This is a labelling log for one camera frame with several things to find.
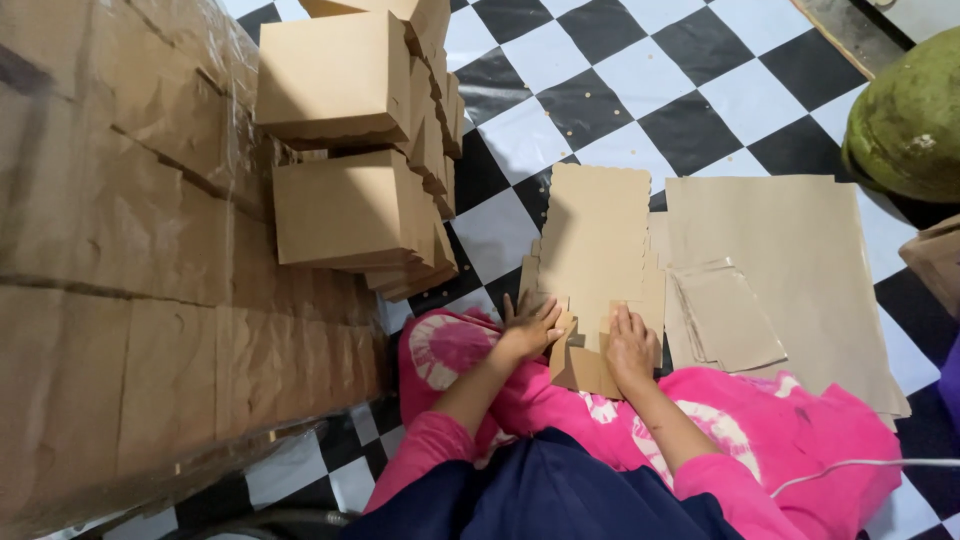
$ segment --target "black and white checkered mat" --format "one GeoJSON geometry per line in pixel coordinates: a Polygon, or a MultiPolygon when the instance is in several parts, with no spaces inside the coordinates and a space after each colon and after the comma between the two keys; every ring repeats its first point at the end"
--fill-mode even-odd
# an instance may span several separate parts
{"type": "MultiPolygon", "coordinates": [[[[254,39],[261,22],[306,17],[297,0],[225,2],[254,39]]],[[[838,145],[867,81],[789,0],[451,3],[447,65],[470,120],[456,164],[458,217],[446,224],[462,272],[387,304],[390,331],[434,307],[478,306],[497,316],[540,235],[556,161],[651,171],[653,210],[666,208],[670,176],[847,179],[838,145]]],[[[913,407],[898,421],[903,454],[960,457],[933,385],[956,323],[897,255],[917,227],[960,209],[862,190],[858,202],[891,368],[913,407]]],[[[319,443],[307,437],[106,538],[153,540],[273,503],[359,510],[402,435],[396,399],[358,408],[335,419],[319,443]]],[[[863,534],[960,538],[960,471],[908,469],[863,534]]]]}

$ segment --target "cord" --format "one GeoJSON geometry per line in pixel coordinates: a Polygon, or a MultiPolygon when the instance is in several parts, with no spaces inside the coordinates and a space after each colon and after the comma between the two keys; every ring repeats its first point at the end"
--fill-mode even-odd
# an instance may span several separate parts
{"type": "Polygon", "coordinates": [[[770,497],[776,497],[781,491],[783,491],[783,488],[787,486],[807,480],[818,479],[833,469],[846,465],[927,465],[930,467],[960,467],[960,459],[892,459],[890,461],[879,461],[876,459],[848,459],[846,461],[834,463],[816,475],[810,475],[801,479],[792,479],[784,485],[778,487],[777,491],[773,492],[770,497]]]}

